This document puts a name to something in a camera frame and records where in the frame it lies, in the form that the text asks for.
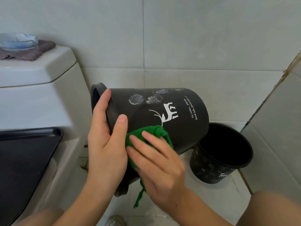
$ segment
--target black trash can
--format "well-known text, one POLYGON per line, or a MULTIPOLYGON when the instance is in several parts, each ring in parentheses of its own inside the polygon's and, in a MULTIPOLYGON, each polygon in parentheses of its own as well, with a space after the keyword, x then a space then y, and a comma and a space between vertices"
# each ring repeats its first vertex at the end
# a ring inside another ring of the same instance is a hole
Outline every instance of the black trash can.
POLYGON ((227 125, 210 123, 206 137, 194 147, 190 168, 201 181, 215 184, 246 167, 252 158, 252 147, 242 134, 227 125))
MULTIPOLYGON (((106 89, 103 83, 92 85, 92 110, 106 89)), ((111 132, 120 114, 128 117, 128 132, 162 125, 179 155, 196 145, 209 128, 208 112, 203 101, 186 88, 111 89, 111 100, 106 110, 111 132)), ((115 195, 126 194, 129 184, 138 178, 137 172, 128 164, 115 195)))

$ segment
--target toilet tank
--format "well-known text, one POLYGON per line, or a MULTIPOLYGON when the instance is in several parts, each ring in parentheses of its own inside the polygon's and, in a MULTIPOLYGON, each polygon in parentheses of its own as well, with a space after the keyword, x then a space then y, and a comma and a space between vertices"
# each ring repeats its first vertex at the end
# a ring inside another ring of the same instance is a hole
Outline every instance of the toilet tank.
POLYGON ((0 60, 0 131, 60 127, 64 140, 87 135, 90 94, 70 48, 36 61, 0 60))

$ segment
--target shoe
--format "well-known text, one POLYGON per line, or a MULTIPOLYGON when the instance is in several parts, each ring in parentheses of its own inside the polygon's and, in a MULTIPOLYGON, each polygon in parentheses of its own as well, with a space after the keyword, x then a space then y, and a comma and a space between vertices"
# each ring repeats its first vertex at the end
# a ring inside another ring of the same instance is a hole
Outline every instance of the shoe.
POLYGON ((121 216, 110 216, 106 226, 126 226, 126 223, 121 216))

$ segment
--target cleaning rag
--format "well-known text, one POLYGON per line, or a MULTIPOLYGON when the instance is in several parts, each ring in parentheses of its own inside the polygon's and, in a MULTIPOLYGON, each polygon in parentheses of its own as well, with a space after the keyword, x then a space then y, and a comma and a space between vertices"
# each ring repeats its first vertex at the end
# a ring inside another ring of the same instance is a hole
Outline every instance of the cleaning rag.
MULTIPOLYGON (((171 148, 173 148, 173 145, 171 143, 171 140, 168 136, 167 131, 165 131, 164 128, 160 125, 148 126, 148 127, 140 128, 140 129, 137 129, 137 130, 132 131, 130 133, 127 133, 126 134, 126 147, 127 146, 134 147, 133 144, 131 143, 131 141, 129 140, 130 135, 134 135, 138 139, 140 139, 143 142, 145 142, 146 144, 150 145, 149 142, 147 140, 145 140, 145 138, 142 136, 143 131, 147 131, 148 133, 150 133, 150 134, 152 134, 152 135, 154 135, 158 138, 163 137, 166 140, 166 142, 171 146, 171 148)), ((133 163, 133 161, 129 157, 128 157, 128 161, 134 169, 137 168, 137 166, 133 163)), ((142 179, 140 179, 140 184, 142 186, 142 190, 141 190, 141 192, 139 193, 139 195, 137 197, 137 200, 136 200, 135 205, 134 205, 134 209, 138 207, 139 201, 142 198, 143 192, 145 192, 145 187, 144 187, 144 184, 142 182, 142 179)))
POLYGON ((55 42, 39 40, 39 44, 32 49, 23 51, 6 51, 0 49, 0 60, 6 59, 19 59, 25 61, 37 60, 44 52, 53 49, 55 47, 55 42))

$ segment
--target green cloth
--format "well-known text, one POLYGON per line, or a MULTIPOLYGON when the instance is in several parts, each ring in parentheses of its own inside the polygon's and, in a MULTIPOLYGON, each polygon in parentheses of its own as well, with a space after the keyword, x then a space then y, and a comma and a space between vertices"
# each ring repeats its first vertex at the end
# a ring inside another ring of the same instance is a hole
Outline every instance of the green cloth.
MULTIPOLYGON (((145 138, 143 138, 143 136, 142 136, 142 132, 143 131, 147 131, 148 133, 150 133, 150 134, 152 134, 152 135, 154 135, 154 136, 156 136, 158 138, 163 137, 166 140, 166 142, 171 146, 171 148, 173 148, 173 145, 171 143, 171 140, 170 140, 170 138, 168 136, 167 131, 165 131, 164 128, 162 126, 160 126, 160 125, 157 125, 157 126, 148 126, 148 127, 140 128, 140 129, 137 129, 137 130, 132 131, 130 133, 127 133, 126 134, 126 147, 127 146, 134 147, 133 144, 131 143, 131 141, 129 140, 130 135, 134 135, 137 138, 139 138, 140 140, 142 140, 143 142, 145 142, 148 145, 152 146, 151 144, 148 143, 148 141, 145 140, 145 138)), ((132 162, 132 160, 129 157, 128 157, 128 161, 129 161, 130 165, 133 168, 137 168, 137 166, 132 162)), ((141 192, 139 193, 139 195, 137 197, 137 200, 136 200, 135 205, 134 205, 134 209, 138 207, 139 201, 142 198, 143 192, 145 192, 145 187, 144 187, 144 184, 142 182, 142 179, 140 179, 140 184, 142 186, 142 190, 141 190, 141 192)))

